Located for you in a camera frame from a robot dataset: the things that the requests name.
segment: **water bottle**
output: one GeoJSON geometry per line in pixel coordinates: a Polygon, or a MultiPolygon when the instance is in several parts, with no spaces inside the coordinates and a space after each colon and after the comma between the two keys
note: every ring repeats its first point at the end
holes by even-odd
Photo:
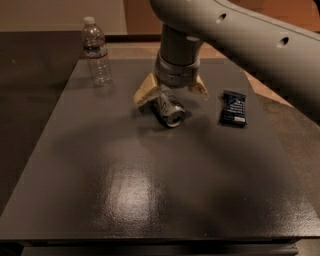
{"type": "Polygon", "coordinates": [[[96,25],[93,17],[85,17],[84,24],[81,37],[93,82],[97,86],[110,86],[108,50],[103,31],[96,25]]]}

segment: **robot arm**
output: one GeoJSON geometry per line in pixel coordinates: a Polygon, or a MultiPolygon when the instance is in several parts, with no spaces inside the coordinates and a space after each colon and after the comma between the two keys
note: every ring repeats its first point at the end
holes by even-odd
{"type": "Polygon", "coordinates": [[[227,0],[150,0],[163,21],[155,75],[169,87],[198,76],[205,41],[320,121],[320,36],[227,0]]]}

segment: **gray table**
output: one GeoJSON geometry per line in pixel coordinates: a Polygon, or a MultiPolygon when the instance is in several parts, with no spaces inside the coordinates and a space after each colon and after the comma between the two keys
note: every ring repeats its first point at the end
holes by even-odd
{"type": "Polygon", "coordinates": [[[254,241],[320,237],[320,222],[243,72],[203,60],[210,100],[176,91],[188,118],[159,124],[132,95],[152,60],[113,60],[96,88],[79,61],[0,218],[0,240],[254,241]],[[218,123],[224,89],[248,126],[218,123]]]}

